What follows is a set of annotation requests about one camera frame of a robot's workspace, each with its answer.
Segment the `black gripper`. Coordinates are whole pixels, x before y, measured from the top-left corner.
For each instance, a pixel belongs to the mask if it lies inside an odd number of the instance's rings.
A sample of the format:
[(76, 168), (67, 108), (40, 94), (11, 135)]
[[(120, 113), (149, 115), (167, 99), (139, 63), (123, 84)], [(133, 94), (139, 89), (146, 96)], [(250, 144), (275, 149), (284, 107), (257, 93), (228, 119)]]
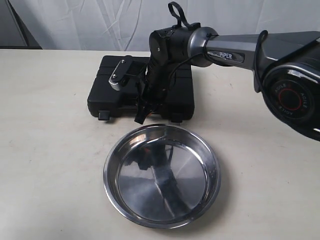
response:
[(156, 109), (164, 103), (174, 72), (179, 63), (173, 60), (161, 64), (154, 57), (147, 62), (138, 60), (136, 62), (139, 76), (137, 112), (134, 121), (143, 124), (148, 116), (148, 108)]

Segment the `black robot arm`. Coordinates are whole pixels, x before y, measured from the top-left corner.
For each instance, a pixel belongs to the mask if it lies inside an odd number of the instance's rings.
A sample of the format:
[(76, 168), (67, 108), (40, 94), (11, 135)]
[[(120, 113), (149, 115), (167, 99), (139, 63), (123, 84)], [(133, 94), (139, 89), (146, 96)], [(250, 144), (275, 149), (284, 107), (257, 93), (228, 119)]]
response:
[(269, 111), (296, 132), (320, 138), (320, 33), (318, 31), (219, 35), (211, 27), (174, 25), (149, 36), (135, 121), (142, 124), (167, 97), (184, 64), (212, 64), (253, 72), (254, 91)]

